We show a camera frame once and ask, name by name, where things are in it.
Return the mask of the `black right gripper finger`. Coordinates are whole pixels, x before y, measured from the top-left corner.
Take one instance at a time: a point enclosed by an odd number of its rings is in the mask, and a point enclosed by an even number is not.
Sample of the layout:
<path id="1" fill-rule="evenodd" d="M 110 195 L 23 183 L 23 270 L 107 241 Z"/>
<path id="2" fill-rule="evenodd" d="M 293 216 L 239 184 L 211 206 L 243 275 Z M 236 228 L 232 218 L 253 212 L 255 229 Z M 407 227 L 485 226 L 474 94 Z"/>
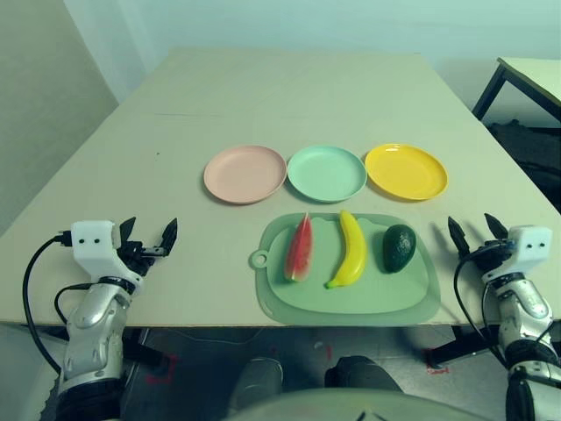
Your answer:
<path id="1" fill-rule="evenodd" d="M 506 239 L 508 237 L 508 229 L 499 219 L 489 213 L 485 213 L 484 216 L 490 232 L 496 239 Z"/>
<path id="2" fill-rule="evenodd" d="M 451 239 L 458 250 L 459 254 L 469 254 L 470 247 L 465 240 L 465 233 L 461 228 L 460 224 L 455 221 L 452 217 L 447 219 L 448 229 Z"/>

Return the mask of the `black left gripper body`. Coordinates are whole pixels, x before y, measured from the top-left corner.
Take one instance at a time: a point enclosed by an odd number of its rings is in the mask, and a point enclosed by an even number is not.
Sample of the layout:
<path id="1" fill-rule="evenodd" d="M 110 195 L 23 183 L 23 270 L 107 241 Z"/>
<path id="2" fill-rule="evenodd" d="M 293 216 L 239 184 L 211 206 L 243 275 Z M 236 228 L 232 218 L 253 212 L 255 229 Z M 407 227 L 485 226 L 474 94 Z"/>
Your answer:
<path id="1" fill-rule="evenodd" d="M 143 247 L 140 241 L 125 241 L 117 249 L 117 255 L 132 272 L 145 276 L 156 258 L 161 256 L 161 247 Z"/>

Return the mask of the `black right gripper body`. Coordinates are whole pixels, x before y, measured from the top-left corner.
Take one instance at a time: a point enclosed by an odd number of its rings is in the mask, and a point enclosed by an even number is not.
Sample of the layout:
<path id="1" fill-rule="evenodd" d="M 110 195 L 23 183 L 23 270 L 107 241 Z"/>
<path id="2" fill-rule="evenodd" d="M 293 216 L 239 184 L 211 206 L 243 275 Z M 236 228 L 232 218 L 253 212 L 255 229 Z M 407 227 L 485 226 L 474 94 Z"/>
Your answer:
<path id="1" fill-rule="evenodd" d="M 510 240 L 489 240 L 476 251 L 467 254 L 464 261 L 471 261 L 481 272 L 489 272 L 508 260 L 513 253 Z"/>

